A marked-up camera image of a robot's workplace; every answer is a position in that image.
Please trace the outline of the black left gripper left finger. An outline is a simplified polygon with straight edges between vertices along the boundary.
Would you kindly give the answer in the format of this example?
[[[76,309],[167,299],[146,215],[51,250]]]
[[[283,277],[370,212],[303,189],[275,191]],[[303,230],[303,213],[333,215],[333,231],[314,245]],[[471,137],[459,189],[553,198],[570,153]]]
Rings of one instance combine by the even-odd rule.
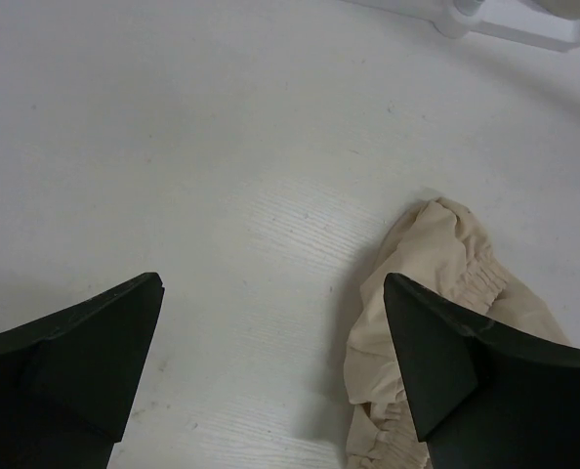
[[[144,273],[0,333],[0,468],[105,468],[123,439],[164,287]]]

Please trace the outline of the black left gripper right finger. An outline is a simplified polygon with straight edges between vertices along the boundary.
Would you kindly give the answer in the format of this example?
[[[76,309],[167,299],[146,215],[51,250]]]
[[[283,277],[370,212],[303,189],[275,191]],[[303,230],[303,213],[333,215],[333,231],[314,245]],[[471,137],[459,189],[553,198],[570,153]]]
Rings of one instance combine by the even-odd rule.
[[[419,441],[436,468],[580,468],[580,349],[390,274],[384,303]]]

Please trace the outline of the beige cargo trousers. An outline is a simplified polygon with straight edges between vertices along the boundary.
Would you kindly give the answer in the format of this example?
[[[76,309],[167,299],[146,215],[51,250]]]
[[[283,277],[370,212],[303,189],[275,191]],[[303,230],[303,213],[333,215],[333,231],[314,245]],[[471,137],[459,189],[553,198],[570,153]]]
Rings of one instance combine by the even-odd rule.
[[[495,258],[489,235],[469,208],[445,197],[410,208],[385,237],[360,287],[363,310],[346,347],[344,380],[353,406],[350,468],[429,468],[418,441],[384,304],[389,273],[531,335],[568,339],[545,302]]]

